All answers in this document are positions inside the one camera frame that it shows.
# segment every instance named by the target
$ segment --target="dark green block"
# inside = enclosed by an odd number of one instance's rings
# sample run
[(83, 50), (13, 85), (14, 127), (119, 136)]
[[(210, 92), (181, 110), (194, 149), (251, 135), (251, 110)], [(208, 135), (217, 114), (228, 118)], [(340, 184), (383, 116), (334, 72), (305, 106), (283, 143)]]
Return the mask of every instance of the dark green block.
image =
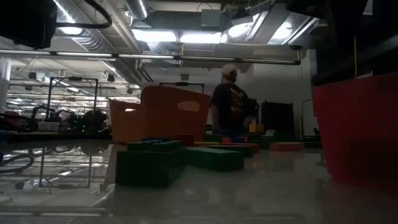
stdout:
[(170, 141), (147, 146), (149, 147), (132, 144), (131, 151), (118, 152), (116, 184), (167, 187), (179, 177), (187, 164), (187, 152), (180, 147), (181, 142)]
[(252, 146), (232, 146), (232, 145), (209, 145), (206, 146), (212, 149), (223, 149), (223, 150), (231, 150), (236, 152), (242, 152), (246, 158), (253, 157), (254, 148)]
[(207, 147), (188, 147), (188, 164), (209, 170), (231, 171), (243, 169), (242, 152), (210, 149)]
[(203, 137), (205, 142), (223, 142), (222, 134), (205, 134)]
[(152, 144), (152, 141), (130, 142), (127, 144), (127, 151), (146, 151)]

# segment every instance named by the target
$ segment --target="person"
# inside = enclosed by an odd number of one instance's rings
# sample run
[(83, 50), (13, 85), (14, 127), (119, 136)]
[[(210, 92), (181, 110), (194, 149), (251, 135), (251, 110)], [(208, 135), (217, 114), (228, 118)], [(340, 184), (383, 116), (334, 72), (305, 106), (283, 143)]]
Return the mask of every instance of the person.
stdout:
[(248, 114), (248, 95), (238, 87), (234, 65), (225, 65), (221, 70), (221, 84), (211, 97), (210, 113), (213, 133), (243, 133), (244, 122)]

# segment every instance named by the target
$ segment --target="red plastic bin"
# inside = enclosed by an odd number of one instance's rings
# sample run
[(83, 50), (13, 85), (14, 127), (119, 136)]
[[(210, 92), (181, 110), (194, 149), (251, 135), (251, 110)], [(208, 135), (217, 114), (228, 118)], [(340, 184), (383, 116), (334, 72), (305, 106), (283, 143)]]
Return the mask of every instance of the red plastic bin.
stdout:
[(398, 73), (314, 88), (327, 169), (338, 181), (398, 186)]

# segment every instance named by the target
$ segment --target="shiny floor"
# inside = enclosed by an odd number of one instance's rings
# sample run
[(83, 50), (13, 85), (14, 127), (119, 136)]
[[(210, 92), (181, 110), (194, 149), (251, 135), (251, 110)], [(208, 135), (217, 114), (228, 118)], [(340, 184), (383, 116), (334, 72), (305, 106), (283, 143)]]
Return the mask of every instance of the shiny floor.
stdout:
[[(10, 144), (36, 155), (0, 174), (0, 223), (398, 223), (397, 192), (330, 180), (320, 153), (261, 151), (235, 172), (188, 166), (167, 189), (114, 185), (116, 152), (107, 141)], [(0, 169), (23, 166), (16, 161)]]

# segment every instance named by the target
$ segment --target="black t-shirt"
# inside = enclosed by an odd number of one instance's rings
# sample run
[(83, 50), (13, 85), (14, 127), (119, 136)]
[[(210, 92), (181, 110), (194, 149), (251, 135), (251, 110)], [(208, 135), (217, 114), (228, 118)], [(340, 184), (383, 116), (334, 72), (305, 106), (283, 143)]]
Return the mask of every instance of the black t-shirt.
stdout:
[(210, 106), (218, 108), (218, 125), (221, 130), (243, 132), (243, 122), (248, 114), (248, 95), (234, 83), (220, 84), (214, 90)]

